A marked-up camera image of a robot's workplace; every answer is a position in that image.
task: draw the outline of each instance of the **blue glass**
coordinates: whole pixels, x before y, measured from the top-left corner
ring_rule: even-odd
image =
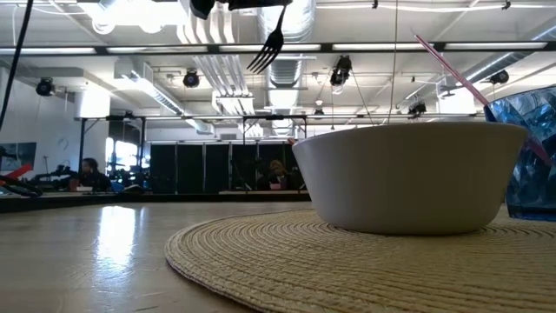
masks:
[[[498,99],[485,107],[489,122],[511,123],[529,130],[556,163],[556,85]],[[506,191],[511,217],[556,222],[556,167],[525,144]]]

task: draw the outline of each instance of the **black fork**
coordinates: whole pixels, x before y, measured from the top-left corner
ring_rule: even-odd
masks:
[[[255,74],[261,74],[261,72],[278,57],[278,54],[280,54],[281,47],[284,45],[284,35],[281,33],[281,22],[284,19],[284,13],[286,13],[286,5],[284,5],[284,9],[281,11],[276,29],[270,33],[267,42],[264,43],[259,54],[257,54],[247,67],[248,70],[251,70]]]

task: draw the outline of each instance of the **straw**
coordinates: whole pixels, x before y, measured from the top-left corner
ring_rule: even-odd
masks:
[[[438,53],[438,51],[433,48],[433,46],[427,42],[427,40],[421,38],[419,35],[414,34],[415,39],[427,50],[433,57],[440,62],[446,70],[448,70],[467,90],[469,90],[479,102],[483,103],[484,106],[488,107],[488,100],[478,91],[472,83],[466,80],[456,69],[450,65],[450,63]],[[541,159],[546,165],[553,166],[553,160],[548,156],[543,146],[538,143],[534,138],[528,137],[526,146],[531,148],[531,150]]]

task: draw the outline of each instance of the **red object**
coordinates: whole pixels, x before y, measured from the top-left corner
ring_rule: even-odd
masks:
[[[419,35],[415,34],[415,38],[417,41],[430,53],[433,57],[440,62],[446,70],[448,70],[460,83],[469,90],[477,100],[483,103],[484,106],[488,106],[488,100],[481,95],[480,91],[478,91],[472,83],[466,80],[456,69],[450,65],[450,63],[438,53],[438,51],[433,48],[433,46],[427,42],[427,40],[421,38]],[[531,137],[527,138],[526,145],[531,148],[531,150],[541,159],[543,160],[546,165],[553,166],[553,160],[548,156],[545,149],[540,143],[537,143]]]
[[[10,174],[6,175],[9,178],[18,178],[22,175],[24,175],[25,173],[27,173],[28,171],[33,170],[33,167],[31,166],[31,164],[25,164],[24,166],[20,167],[17,170],[12,171]],[[5,182],[0,181],[0,186],[4,185]]]

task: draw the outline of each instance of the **bowl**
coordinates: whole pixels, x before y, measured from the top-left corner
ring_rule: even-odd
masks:
[[[496,217],[527,131],[502,123],[408,123],[296,143],[317,214],[390,235],[472,232]]]

